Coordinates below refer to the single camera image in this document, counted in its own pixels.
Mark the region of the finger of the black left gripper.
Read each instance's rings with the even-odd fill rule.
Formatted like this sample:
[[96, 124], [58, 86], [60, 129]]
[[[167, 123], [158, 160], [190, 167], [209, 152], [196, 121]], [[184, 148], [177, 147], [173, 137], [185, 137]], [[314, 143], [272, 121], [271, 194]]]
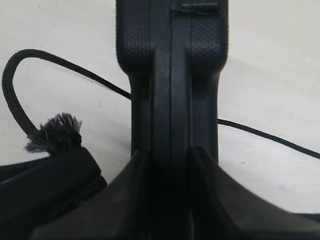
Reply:
[[0, 168], [0, 238], [27, 240], [33, 230], [75, 210], [103, 188], [84, 148]]

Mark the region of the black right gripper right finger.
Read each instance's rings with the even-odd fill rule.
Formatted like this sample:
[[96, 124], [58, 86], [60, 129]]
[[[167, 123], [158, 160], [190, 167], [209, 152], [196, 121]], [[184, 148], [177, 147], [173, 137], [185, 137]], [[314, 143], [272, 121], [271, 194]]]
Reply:
[[318, 240], [320, 222], [288, 212], [230, 177], [201, 147], [189, 152], [196, 240]]

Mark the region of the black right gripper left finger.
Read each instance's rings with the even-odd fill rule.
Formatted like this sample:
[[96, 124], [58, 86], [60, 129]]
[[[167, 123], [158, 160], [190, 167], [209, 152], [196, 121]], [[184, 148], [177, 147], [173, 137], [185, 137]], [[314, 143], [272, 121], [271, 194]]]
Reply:
[[148, 240], [150, 155], [136, 151], [122, 172], [73, 212], [34, 231], [33, 240]]

